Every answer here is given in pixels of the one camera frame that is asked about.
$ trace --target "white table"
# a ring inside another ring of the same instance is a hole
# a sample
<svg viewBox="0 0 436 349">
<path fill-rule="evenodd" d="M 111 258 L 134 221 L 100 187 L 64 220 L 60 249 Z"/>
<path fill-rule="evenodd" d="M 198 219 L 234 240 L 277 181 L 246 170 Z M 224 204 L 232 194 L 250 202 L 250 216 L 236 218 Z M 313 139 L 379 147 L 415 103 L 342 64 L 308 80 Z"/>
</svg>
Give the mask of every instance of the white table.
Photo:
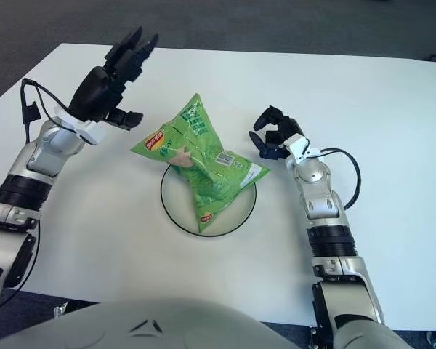
<svg viewBox="0 0 436 349">
<path fill-rule="evenodd" d="M 62 44 L 26 76 L 68 103 L 108 49 Z M 357 158 L 362 192 L 347 216 L 386 322 L 436 329 L 436 63 L 157 49 L 143 68 L 120 107 L 144 120 L 131 132 L 105 125 L 105 141 L 67 163 L 43 210 L 25 290 L 96 302 L 196 297 L 260 321 L 314 324 L 298 193 L 283 162 L 259 159 L 247 135 L 271 104 L 296 118 L 313 146 Z M 24 143 L 18 89 L 0 98 L 0 184 Z M 249 220 L 221 238 L 180 231 L 161 206 L 165 165 L 129 152 L 195 92 L 225 147 L 272 169 Z M 347 202 L 351 164 L 327 163 Z"/>
</svg>

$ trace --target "red logo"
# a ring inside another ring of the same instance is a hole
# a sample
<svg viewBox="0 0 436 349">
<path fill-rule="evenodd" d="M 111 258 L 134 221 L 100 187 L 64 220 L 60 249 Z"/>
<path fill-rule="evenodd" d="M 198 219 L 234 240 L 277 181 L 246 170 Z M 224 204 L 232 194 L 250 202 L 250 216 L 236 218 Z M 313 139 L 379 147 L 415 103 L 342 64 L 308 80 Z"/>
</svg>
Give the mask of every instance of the red logo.
<svg viewBox="0 0 436 349">
<path fill-rule="evenodd" d="M 150 137 L 147 140 L 147 142 L 145 142 L 145 147 L 149 151 L 154 151 L 155 149 L 160 147 L 160 145 L 163 143 L 163 141 L 164 141 L 164 134 L 162 131 L 158 131 L 152 137 Z"/>
<path fill-rule="evenodd" d="M 211 213 L 207 212 L 206 214 L 204 214 L 201 217 L 201 222 L 202 223 L 208 222 L 211 218 L 213 218 L 213 215 Z"/>
</svg>

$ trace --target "silver robot arm segment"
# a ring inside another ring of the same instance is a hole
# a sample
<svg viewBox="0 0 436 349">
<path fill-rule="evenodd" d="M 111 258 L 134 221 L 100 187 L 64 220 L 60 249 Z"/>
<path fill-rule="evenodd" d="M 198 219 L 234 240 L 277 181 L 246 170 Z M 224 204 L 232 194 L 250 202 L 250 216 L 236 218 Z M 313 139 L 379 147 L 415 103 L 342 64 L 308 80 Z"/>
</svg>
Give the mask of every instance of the silver robot arm segment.
<svg viewBox="0 0 436 349">
<path fill-rule="evenodd" d="M 331 171 L 322 161 L 327 153 L 311 148 L 295 120 L 277 108 L 270 106 L 256 121 L 254 130 L 267 124 L 278 125 L 278 131 L 267 131 L 265 142 L 255 132 L 249 135 L 262 158 L 286 159 L 300 192 L 313 273 L 320 278 L 312 285 L 318 347 L 410 348 L 384 326 L 381 306 L 365 262 L 355 248 L 341 199 L 331 189 Z"/>
<path fill-rule="evenodd" d="M 0 187 L 0 293 L 22 281 L 36 242 L 29 231 L 36 228 L 63 165 L 83 146 L 76 133 L 46 121 L 8 172 Z"/>
</svg>

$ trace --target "glass plate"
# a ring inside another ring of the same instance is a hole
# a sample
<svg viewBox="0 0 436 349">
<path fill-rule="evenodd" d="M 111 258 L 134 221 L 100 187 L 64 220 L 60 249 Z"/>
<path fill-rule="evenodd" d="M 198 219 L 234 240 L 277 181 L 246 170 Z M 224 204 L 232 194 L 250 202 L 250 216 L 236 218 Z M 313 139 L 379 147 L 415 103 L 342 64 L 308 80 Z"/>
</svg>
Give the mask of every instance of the glass plate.
<svg viewBox="0 0 436 349">
<path fill-rule="evenodd" d="M 163 207 L 174 224 L 188 233 L 212 237 L 231 233 L 249 218 L 257 199 L 257 188 L 254 184 L 239 193 L 234 201 L 219 213 L 218 218 L 201 233 L 198 232 L 189 183 L 171 166 L 163 174 L 160 194 Z"/>
</svg>

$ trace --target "black cable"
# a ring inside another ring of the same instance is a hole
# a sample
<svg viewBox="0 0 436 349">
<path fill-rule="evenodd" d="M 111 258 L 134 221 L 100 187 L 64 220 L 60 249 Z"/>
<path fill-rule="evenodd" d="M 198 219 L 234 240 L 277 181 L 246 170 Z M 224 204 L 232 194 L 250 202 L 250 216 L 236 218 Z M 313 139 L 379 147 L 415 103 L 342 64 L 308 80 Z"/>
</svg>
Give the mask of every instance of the black cable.
<svg viewBox="0 0 436 349">
<path fill-rule="evenodd" d="M 308 147 L 310 147 L 310 140 L 308 138 L 305 138 L 307 140 L 307 145 L 304 148 L 304 151 L 302 151 L 302 155 L 305 155 L 305 152 L 307 151 Z"/>
<path fill-rule="evenodd" d="M 76 131 L 74 131 L 73 129 L 69 129 L 67 127 L 64 127 L 63 125 L 59 124 L 58 122 L 56 122 L 50 115 L 49 112 L 47 111 L 47 109 L 45 108 L 45 104 L 44 104 L 44 100 L 42 99 L 42 95 L 41 92 L 39 91 L 39 87 L 37 87 L 36 85 L 34 85 L 34 87 L 36 88 L 37 91 L 37 95 L 39 96 L 39 101 L 41 103 L 42 109 L 44 110 L 44 113 L 46 115 L 46 117 L 53 122 L 55 125 L 57 125 L 59 128 L 61 129 L 65 129 L 66 131 L 72 132 L 72 133 L 76 133 Z"/>
<path fill-rule="evenodd" d="M 36 265 L 37 255 L 39 254 L 40 246 L 41 246 L 41 222 L 39 220 L 39 222 L 37 223 L 37 248 L 36 248 L 36 254 L 34 255 L 34 260 L 33 260 L 32 265 L 31 265 L 31 269 L 29 269 L 28 275 L 23 280 L 21 285 L 16 289 L 15 293 L 13 293 L 11 296 L 6 298 L 2 303 L 0 303 L 0 308 L 3 307 L 5 304 L 7 304 L 10 300 L 12 300 L 16 296 L 16 294 L 19 291 L 21 291 L 21 289 L 24 287 L 26 281 L 29 279 L 29 276 L 31 276 L 32 270 L 34 269 L 34 265 Z"/>
<path fill-rule="evenodd" d="M 362 185 L 362 176 L 360 174 L 360 167 L 358 166 L 357 161 L 355 160 L 355 158 L 350 155 L 348 152 L 339 149 L 339 148 L 325 148 L 321 150 L 322 153 L 324 154 L 320 154 L 320 155 L 316 155 L 316 156 L 308 156 L 311 159 L 314 158 L 320 158 L 321 156 L 327 156 L 327 155 L 331 155 L 334 153 L 343 153 L 345 156 L 347 156 L 349 158 L 349 160 L 352 162 L 352 165 L 354 165 L 354 169 L 355 169 L 355 173 L 357 175 L 357 185 L 355 186 L 355 192 L 354 195 L 352 196 L 352 198 L 349 200 L 349 202 L 347 202 L 347 204 L 344 205 L 344 209 L 349 209 L 350 207 L 353 206 L 353 204 L 355 204 L 355 202 L 358 199 L 358 196 L 360 195 L 360 187 Z"/>
<path fill-rule="evenodd" d="M 61 108 L 63 108 L 65 110 L 66 113 L 70 114 L 68 107 L 66 107 L 66 105 L 61 100 L 59 100 L 57 96 L 55 96 L 48 89 L 46 89 L 45 87 L 40 85 L 40 83 L 38 83 L 37 81 L 34 81 L 34 80 L 27 79 L 27 78 L 24 78 L 23 81 L 24 81 L 24 84 L 35 86 L 35 87 L 41 89 L 42 91 L 44 91 L 45 93 L 47 93 L 55 102 L 58 103 L 58 105 Z"/>
<path fill-rule="evenodd" d="M 23 113 L 23 120 L 25 119 L 25 113 L 26 113 L 26 107 L 27 107 L 27 103 L 26 103 L 26 94 L 24 93 L 24 88 L 26 87 L 26 84 L 24 82 L 24 80 L 21 81 L 21 88 L 20 88 L 20 96 L 21 96 L 21 113 Z M 31 140 L 29 137 L 29 123 L 26 122 L 24 124 L 24 130 L 26 133 L 26 141 L 25 144 L 28 144 Z"/>
</svg>

